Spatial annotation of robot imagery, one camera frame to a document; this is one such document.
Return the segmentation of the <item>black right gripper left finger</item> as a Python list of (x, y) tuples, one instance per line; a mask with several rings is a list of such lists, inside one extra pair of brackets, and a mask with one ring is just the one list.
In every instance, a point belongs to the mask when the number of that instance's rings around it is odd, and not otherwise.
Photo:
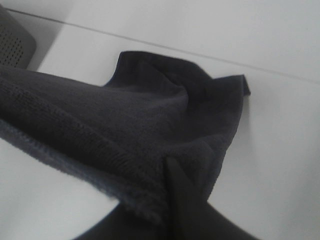
[(174, 239), (208, 240), (205, 223), (206, 203), (174, 158), (165, 159), (165, 174)]

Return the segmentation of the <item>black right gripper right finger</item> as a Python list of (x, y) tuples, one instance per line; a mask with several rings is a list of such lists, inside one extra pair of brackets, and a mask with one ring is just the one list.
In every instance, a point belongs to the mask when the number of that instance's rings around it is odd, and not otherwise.
[(79, 240), (257, 240), (259, 237), (201, 199), (173, 199), (166, 226), (117, 205)]

